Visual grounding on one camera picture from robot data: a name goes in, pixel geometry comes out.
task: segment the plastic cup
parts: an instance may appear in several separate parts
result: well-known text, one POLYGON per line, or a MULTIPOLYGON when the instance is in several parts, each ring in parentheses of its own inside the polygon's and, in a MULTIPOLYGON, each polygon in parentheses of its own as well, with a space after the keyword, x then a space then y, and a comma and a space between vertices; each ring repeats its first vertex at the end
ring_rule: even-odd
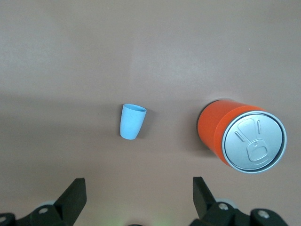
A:
POLYGON ((121 114, 120 135, 124 139, 134 140, 143 124, 146 115, 144 107, 124 104, 121 114))

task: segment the silver can top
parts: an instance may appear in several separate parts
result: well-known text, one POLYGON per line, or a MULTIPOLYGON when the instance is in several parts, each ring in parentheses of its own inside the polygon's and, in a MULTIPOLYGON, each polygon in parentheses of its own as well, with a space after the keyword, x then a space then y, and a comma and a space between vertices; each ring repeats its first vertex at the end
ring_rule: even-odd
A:
POLYGON ((226 128, 222 151, 230 166, 243 173, 259 173, 274 166, 286 148, 281 121, 263 111, 246 112, 226 128))

